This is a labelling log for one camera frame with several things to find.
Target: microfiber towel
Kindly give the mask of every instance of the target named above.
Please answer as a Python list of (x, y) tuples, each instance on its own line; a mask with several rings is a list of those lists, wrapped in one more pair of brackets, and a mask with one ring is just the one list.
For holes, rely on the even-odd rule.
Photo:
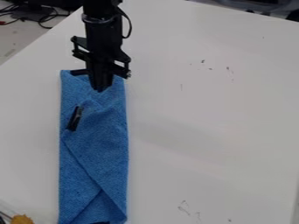
[[(59, 223), (122, 224), (127, 219), (128, 131), (123, 80), (102, 93), (88, 77), (61, 72)], [(77, 129), (67, 129), (76, 107)]]

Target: white tabletop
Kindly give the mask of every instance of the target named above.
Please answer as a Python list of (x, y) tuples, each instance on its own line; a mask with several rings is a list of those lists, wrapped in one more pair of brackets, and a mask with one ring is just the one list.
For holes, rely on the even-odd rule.
[[(132, 224), (297, 224), (299, 24), (182, 0), (128, 0)], [(0, 199), (58, 217), (60, 69), (74, 13), (0, 67)]]

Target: blue towel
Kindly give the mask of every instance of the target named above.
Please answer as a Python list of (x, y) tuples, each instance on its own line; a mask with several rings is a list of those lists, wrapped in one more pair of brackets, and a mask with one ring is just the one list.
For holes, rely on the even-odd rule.
[[(126, 221), (128, 131), (122, 78), (103, 93), (86, 75), (61, 72), (59, 223)], [(83, 108), (75, 131), (66, 129)]]

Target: cable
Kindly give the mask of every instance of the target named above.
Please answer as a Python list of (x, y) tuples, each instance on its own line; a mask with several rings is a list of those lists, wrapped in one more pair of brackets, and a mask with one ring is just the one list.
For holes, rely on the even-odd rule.
[(6, 6), (5, 8), (2, 8), (0, 10), (0, 13), (15, 11), (19, 6), (19, 4), (11, 4), (9, 6)]
[[(12, 12), (4, 13), (4, 14), (0, 15), (0, 17), (7, 16), (7, 15), (10, 15), (10, 14), (12, 14)], [(0, 25), (10, 25), (10, 24), (16, 23), (18, 20), (20, 20), (20, 19), (17, 18), (15, 20), (10, 21), (10, 22), (0, 21)]]
[[(2, 8), (2, 9), (0, 9), (0, 17), (12, 14), (12, 12), (15, 11), (15, 10), (17, 10), (20, 6), (21, 6), (21, 4), (11, 4), (9, 6), (6, 6), (6, 7)], [(52, 20), (54, 18), (57, 18), (57, 17), (68, 17), (69, 15), (71, 15), (71, 11), (68, 11), (67, 14), (59, 14), (58, 11), (54, 7), (51, 7), (51, 8), (53, 9), (54, 14), (52, 14), (52, 15), (45, 15), (44, 17), (42, 17), (38, 21), (38, 24), (41, 27), (43, 27), (45, 29), (49, 29), (49, 30), (52, 29), (52, 27), (45, 26), (45, 25), (43, 25), (43, 23), (48, 22), (48, 21), (50, 21), (50, 20)], [(24, 20), (22, 18), (18, 18), (18, 19), (12, 20), (10, 22), (0, 21), (0, 25), (10, 25), (10, 24), (13, 24), (13, 23), (17, 22), (18, 20), (22, 20), (24, 22)]]
[(54, 19), (54, 18), (56, 18), (56, 17), (68, 17), (69, 15), (71, 15), (71, 11), (68, 11), (67, 14), (59, 14), (59, 13), (57, 12), (57, 10), (56, 10), (54, 7), (51, 7), (51, 8), (54, 10), (55, 14), (44, 16), (44, 17), (42, 17), (42, 18), (38, 21), (38, 24), (39, 24), (41, 27), (43, 27), (43, 28), (45, 28), (45, 29), (48, 29), (48, 30), (52, 29), (52, 27), (51, 27), (51, 26), (45, 26), (45, 25), (43, 25), (43, 23), (48, 22), (48, 21), (50, 21), (50, 20), (52, 20), (52, 19)]

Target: black cable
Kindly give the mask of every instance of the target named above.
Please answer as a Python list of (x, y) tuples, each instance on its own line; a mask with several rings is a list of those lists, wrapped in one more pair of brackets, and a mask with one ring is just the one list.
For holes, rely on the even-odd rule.
[(132, 22), (131, 22), (131, 19), (129, 18), (129, 16), (123, 11), (121, 10), (120, 8), (117, 8), (118, 12), (123, 16), (125, 17), (128, 22), (129, 22), (129, 31), (128, 31), (128, 34), (126, 36), (122, 36), (123, 39), (128, 39), (131, 34), (132, 34), (132, 30), (133, 30), (133, 25), (132, 25)]
[(19, 6), (20, 6), (19, 4), (11, 4), (9, 6), (2, 8), (0, 10), (0, 13), (15, 11)]
[(43, 27), (43, 28), (45, 28), (45, 29), (48, 29), (48, 30), (52, 29), (52, 27), (51, 27), (51, 26), (45, 26), (45, 25), (43, 25), (43, 23), (48, 22), (48, 21), (50, 21), (50, 20), (52, 20), (52, 19), (54, 19), (54, 18), (56, 18), (56, 17), (68, 17), (69, 15), (71, 15), (71, 11), (68, 11), (67, 14), (59, 14), (59, 13), (57, 12), (57, 10), (56, 10), (54, 7), (52, 7), (52, 9), (54, 10), (55, 14), (44, 16), (44, 17), (42, 17), (42, 18), (38, 21), (38, 24), (39, 24), (41, 27)]
[[(4, 13), (4, 14), (0, 15), (0, 17), (11, 15), (11, 14), (12, 14), (12, 12)], [(10, 25), (10, 24), (16, 23), (18, 20), (20, 20), (20, 19), (17, 18), (15, 20), (10, 21), (10, 22), (4, 22), (3, 24), (0, 24), (0, 25)]]
[[(6, 7), (2, 8), (2, 9), (0, 10), (0, 17), (12, 14), (12, 12), (15, 11), (15, 10), (17, 10), (19, 7), (20, 7), (20, 4), (11, 4), (11, 5), (9, 5), (9, 6), (6, 6)], [(52, 27), (50, 27), (50, 26), (45, 26), (45, 25), (43, 25), (43, 23), (48, 22), (48, 21), (50, 21), (50, 20), (52, 20), (52, 19), (54, 19), (54, 18), (56, 18), (56, 17), (68, 17), (69, 15), (71, 15), (71, 11), (68, 11), (67, 14), (59, 14), (59, 13), (57, 12), (57, 10), (56, 10), (54, 7), (51, 7), (51, 8), (53, 9), (54, 14), (52, 14), (52, 15), (46, 15), (46, 16), (42, 17), (42, 18), (38, 21), (38, 24), (39, 24), (41, 27), (45, 28), (45, 29), (52, 29)], [(12, 21), (10, 21), (10, 22), (4, 22), (4, 23), (2, 23), (2, 24), (0, 24), (0, 25), (10, 25), (10, 24), (13, 24), (13, 23), (17, 22), (18, 20), (20, 20), (20, 18), (15, 19), (15, 20), (12, 20)]]

